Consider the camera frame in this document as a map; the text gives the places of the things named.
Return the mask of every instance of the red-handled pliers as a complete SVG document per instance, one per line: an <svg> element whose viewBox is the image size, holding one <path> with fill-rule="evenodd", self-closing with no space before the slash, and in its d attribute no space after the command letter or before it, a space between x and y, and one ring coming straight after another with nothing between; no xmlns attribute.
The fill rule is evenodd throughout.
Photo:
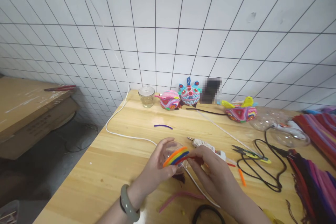
<svg viewBox="0 0 336 224"><path fill-rule="evenodd" d="M44 89L44 91L67 91L67 90L74 90L75 87L76 85L52 87L49 89Z"/></svg>

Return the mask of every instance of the green bangle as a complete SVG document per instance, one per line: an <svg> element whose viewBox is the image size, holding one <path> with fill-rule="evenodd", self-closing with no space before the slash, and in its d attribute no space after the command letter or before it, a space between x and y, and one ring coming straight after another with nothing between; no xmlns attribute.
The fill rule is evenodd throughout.
<svg viewBox="0 0 336 224"><path fill-rule="evenodd" d="M140 218L140 212L138 211L137 213L134 207L132 206L130 199L128 198L128 195L127 195L127 188L128 188L127 184L123 185L121 188L121 191L120 191L121 203L125 209L127 216L130 218L130 220L132 222L137 222Z"/></svg>

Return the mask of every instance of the pipe cleaner craft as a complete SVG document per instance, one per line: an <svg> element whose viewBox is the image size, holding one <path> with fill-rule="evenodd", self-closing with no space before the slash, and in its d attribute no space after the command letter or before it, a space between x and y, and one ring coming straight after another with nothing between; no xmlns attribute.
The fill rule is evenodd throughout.
<svg viewBox="0 0 336 224"><path fill-rule="evenodd" d="M257 110L254 107L253 98L250 96L247 96L244 101L237 100L229 103L224 100L221 104L226 108L225 112L233 121L244 123L257 116Z"/></svg>
<svg viewBox="0 0 336 224"><path fill-rule="evenodd" d="M180 91L179 95L181 96L181 100L184 104L189 106L196 107L198 100L200 99L200 93L202 90L198 88L200 83L195 81L194 85L190 85L190 77L187 78L187 86L179 85Z"/></svg>
<svg viewBox="0 0 336 224"><path fill-rule="evenodd" d="M187 156L189 154L189 151L187 147L183 146L179 148L178 150L174 151L169 158L163 163L163 167L169 166L169 165L177 165L181 163L184 159L183 157Z"/></svg>
<svg viewBox="0 0 336 224"><path fill-rule="evenodd" d="M180 96L174 90L168 90L159 96L155 96L160 99L160 104L164 109L167 110L178 110L181 108Z"/></svg>

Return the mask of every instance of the white cable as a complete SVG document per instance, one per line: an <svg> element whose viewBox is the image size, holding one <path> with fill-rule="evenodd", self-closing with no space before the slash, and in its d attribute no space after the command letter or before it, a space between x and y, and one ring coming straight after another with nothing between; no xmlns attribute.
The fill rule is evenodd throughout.
<svg viewBox="0 0 336 224"><path fill-rule="evenodd" d="M121 65L121 63L120 63L120 61L119 61L119 59L118 59L118 57L117 57L115 51L113 50L112 44L111 44L111 42L110 42L110 39L108 38L107 33L105 32L105 26L104 26L104 24L103 24L103 21L102 21L100 15L99 15L99 13L98 13L98 11L97 11L95 5L93 4L92 0L90 0L90 2L91 2L91 4L92 4L93 8L95 9L95 11L97 12L97 15L98 15L98 17L99 17L99 20L100 20L100 22L101 22L101 25L102 25L102 27L103 27L104 35L106 36L107 41L108 41L108 43L110 44L110 47L111 47L111 49L112 49L112 51L113 51L113 53L114 53L115 58L116 58L117 61L118 61L118 64L120 65L121 68L124 69L124 74L125 74L125 76L126 76L127 83L128 83L128 89L127 89L127 94L126 94L126 97L125 97L125 100L124 100L124 104L122 105L121 109L119 109L117 112L115 112L115 113L110 117L110 119L109 119L109 120L107 121L107 123L105 124L105 129L106 129L106 131L107 131L108 133L111 133L111 134L114 134L114 135L118 135L118 136L122 136L122 137L126 137L126 138L133 138L133 139L146 140L146 141L151 142L152 144L155 144L155 146L156 146L157 144L156 144L155 142L153 142L152 140L149 140L149 139L147 139L147 138L138 138L138 137L134 137L134 136L122 135L122 134L118 134L118 133L115 133L115 132L111 132L111 131L109 131L109 130L107 129L107 125L108 125L108 123L110 122L110 120L124 108L124 106L125 106L125 104L126 104L126 100L127 100L128 93L129 93L129 91L130 91L130 87L129 87L129 86L130 86L130 83L129 83L129 81L128 81L128 77L127 77L127 75L126 75L125 67L123 67L123 66ZM190 172L189 172L187 169L186 169L186 172L187 172L188 175L190 176L191 180L195 183L195 185L197 186L197 188L199 189L199 191L200 191L200 192L201 192L201 193L202 193L202 194L203 194L203 195L210 201L210 203L212 203L214 206L220 208L219 205L217 205L216 203L214 203L213 201L211 201L211 200L209 199L209 197L208 197L208 196L201 190L201 188L198 186L198 184L196 183L196 181L194 180L194 178L192 177L192 175L190 174Z"/></svg>
<svg viewBox="0 0 336 224"><path fill-rule="evenodd" d="M254 154L256 154L259 157L259 154L257 154L254 150L252 150L250 147L248 147L246 144L244 144L243 142L239 141L237 138L235 138L233 135L231 135L229 132L227 132L226 130L224 130L222 127L218 126L216 123L214 123L213 121L211 121L207 116L205 116L203 113L199 112L197 110L198 113L200 113L201 116L203 116L205 119L207 119L208 121L212 122L214 125L216 125L218 128L220 128L222 131L224 131L226 134L228 134L230 137L232 137L234 140L236 140L237 142L239 142L240 144L242 144L243 146L245 146L247 149L249 149L250 151L252 151Z"/></svg>

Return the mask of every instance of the hand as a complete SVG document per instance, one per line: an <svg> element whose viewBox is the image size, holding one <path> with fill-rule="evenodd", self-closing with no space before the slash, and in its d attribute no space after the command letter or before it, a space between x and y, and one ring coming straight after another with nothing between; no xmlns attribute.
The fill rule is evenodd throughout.
<svg viewBox="0 0 336 224"><path fill-rule="evenodd" d="M188 162L208 194L231 216L235 215L237 204L246 196L228 164L209 148L201 145L190 151ZM210 174L201 165L206 163Z"/></svg>
<svg viewBox="0 0 336 224"><path fill-rule="evenodd" d="M169 179L176 173L177 166L167 166L162 169L159 168L162 147L173 140L174 138L165 138L157 144L145 168L134 182L134 184L137 184L146 195L151 194L161 182Z"/></svg>

